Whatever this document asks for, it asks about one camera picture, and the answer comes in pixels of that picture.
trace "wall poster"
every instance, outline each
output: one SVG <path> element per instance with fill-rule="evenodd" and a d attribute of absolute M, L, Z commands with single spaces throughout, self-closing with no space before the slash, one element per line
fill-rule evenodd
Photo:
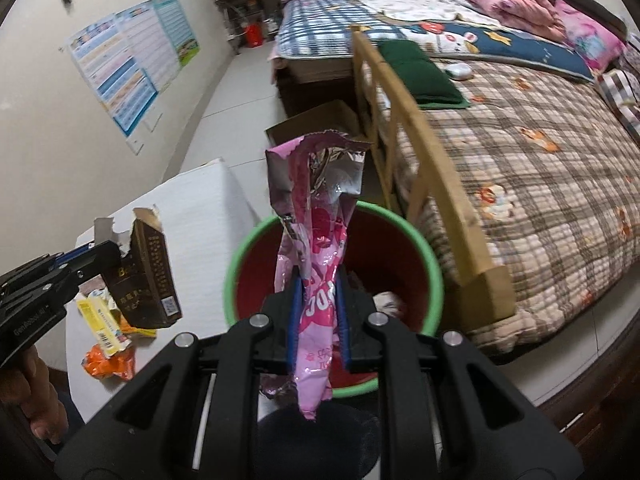
<path fill-rule="evenodd" d="M 135 154 L 138 123 L 200 51 L 178 0 L 149 0 L 110 14 L 68 40 L 78 69 Z"/>

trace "white bedsheet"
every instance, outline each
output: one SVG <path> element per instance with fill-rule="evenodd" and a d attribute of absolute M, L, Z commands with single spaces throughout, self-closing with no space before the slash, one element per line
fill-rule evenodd
<path fill-rule="evenodd" d="M 437 22 L 477 23 L 479 25 L 499 26 L 500 22 L 489 16 L 480 14 L 453 0 L 358 0 L 372 12 L 380 12 L 393 20 L 402 22 L 421 22 L 435 20 Z"/>

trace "blue plaid sheet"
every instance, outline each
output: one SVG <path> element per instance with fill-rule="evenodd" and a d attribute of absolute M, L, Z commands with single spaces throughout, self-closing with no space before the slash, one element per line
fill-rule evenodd
<path fill-rule="evenodd" d="M 364 25 L 369 39 L 403 40 L 400 27 L 376 19 L 364 6 L 351 0 L 291 0 L 276 37 L 284 59 L 351 57 L 352 23 Z"/>

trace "red container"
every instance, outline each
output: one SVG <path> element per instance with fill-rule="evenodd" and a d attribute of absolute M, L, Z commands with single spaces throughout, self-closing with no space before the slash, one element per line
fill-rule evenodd
<path fill-rule="evenodd" d="M 262 27 L 258 23 L 247 25 L 244 29 L 246 42 L 250 47 L 261 46 L 262 44 Z"/>

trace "green bin rim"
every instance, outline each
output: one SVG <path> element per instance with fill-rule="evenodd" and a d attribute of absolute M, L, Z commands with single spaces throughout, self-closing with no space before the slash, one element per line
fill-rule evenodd
<path fill-rule="evenodd" d="M 356 207 L 365 210 L 369 213 L 375 214 L 386 219 L 391 224 L 396 225 L 408 238 L 411 240 L 415 248 L 422 256 L 422 262 L 424 263 L 424 269 L 427 271 L 429 277 L 429 306 L 427 308 L 427 315 L 424 318 L 421 334 L 433 336 L 440 324 L 440 318 L 442 317 L 442 305 L 444 302 L 444 285 L 442 283 L 442 273 L 440 272 L 440 266 L 438 259 L 433 253 L 433 249 L 427 243 L 427 240 L 420 234 L 418 229 L 412 226 L 407 220 L 401 216 L 380 207 L 379 205 L 372 204 L 370 202 L 363 202 L 359 200 Z M 260 237 L 267 232 L 274 224 L 279 223 L 280 218 L 272 216 L 264 219 L 260 222 L 253 231 L 251 231 L 242 241 L 238 250 L 231 258 L 231 263 L 228 267 L 225 277 L 224 286 L 224 313 L 226 324 L 231 327 L 239 321 L 236 316 L 236 310 L 234 305 L 236 304 L 236 276 L 241 269 L 244 257 L 249 253 L 249 250 L 260 239 Z M 334 388 L 334 397 L 354 397 L 369 392 L 374 392 L 378 389 L 378 379 L 372 379 L 366 383 L 356 384 L 354 386 L 347 386 L 345 388 Z"/>

